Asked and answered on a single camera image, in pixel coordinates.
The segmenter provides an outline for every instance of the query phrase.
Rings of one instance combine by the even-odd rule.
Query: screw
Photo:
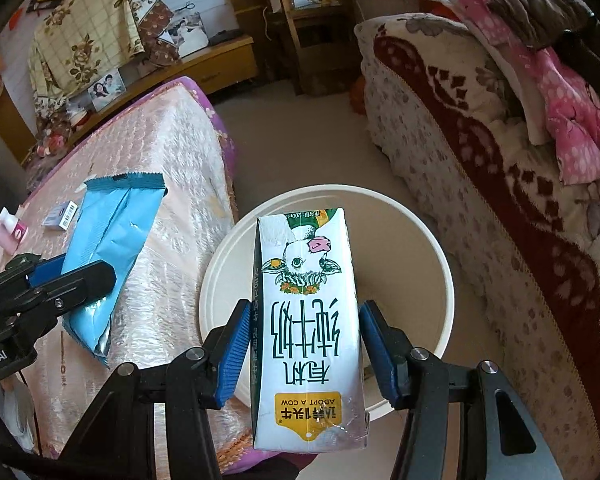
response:
[[[426,361],[429,359],[429,350],[425,348],[416,347],[411,350],[411,357],[416,359],[416,361]]]
[[[480,368],[482,368],[482,370],[488,374],[494,374],[498,371],[498,365],[493,361],[482,361],[480,363]]]
[[[128,375],[131,375],[134,371],[134,366],[133,363],[122,363],[119,367],[118,367],[118,375],[126,377]]]
[[[185,354],[185,357],[189,361],[200,361],[200,359],[202,359],[204,356],[205,356],[205,351],[204,351],[204,349],[200,348],[199,346],[196,346],[194,348],[189,348],[189,350],[187,350],[187,353]]]

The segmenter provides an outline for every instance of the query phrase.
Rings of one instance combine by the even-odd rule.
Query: white milk carton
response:
[[[341,208],[258,218],[251,311],[255,449],[366,446],[358,304]]]

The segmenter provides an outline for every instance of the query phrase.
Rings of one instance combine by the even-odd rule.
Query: tile floor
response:
[[[366,119],[353,113],[346,94],[321,98],[295,96],[281,81],[244,92],[216,106],[237,149],[235,194],[245,214],[265,200],[297,187],[351,184],[384,193],[418,214],[404,181],[371,143]],[[432,228],[430,219],[422,220]],[[475,365],[502,360],[495,336],[481,316],[482,299],[468,285],[458,263],[449,258],[456,291],[456,314],[444,359]],[[450,407],[446,479],[456,478],[459,415]],[[404,415],[391,413],[370,425],[362,451],[320,455],[299,480],[389,478],[400,443]]]

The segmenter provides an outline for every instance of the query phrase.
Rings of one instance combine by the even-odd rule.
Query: plastic bag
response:
[[[116,285],[102,300],[66,314],[62,325],[106,364],[118,295],[144,246],[166,187],[160,173],[104,176],[88,180],[86,186],[62,273],[104,260],[116,271]]]

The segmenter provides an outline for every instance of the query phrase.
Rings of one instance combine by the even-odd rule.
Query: cow illustration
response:
[[[315,294],[320,285],[327,282],[327,276],[342,272],[335,261],[327,258],[331,241],[324,236],[316,236],[318,228],[328,222],[335,211],[319,211],[319,215],[309,220],[287,218],[294,240],[286,244],[281,258],[272,258],[262,266],[262,272],[278,275],[276,284],[280,285],[280,291]]]

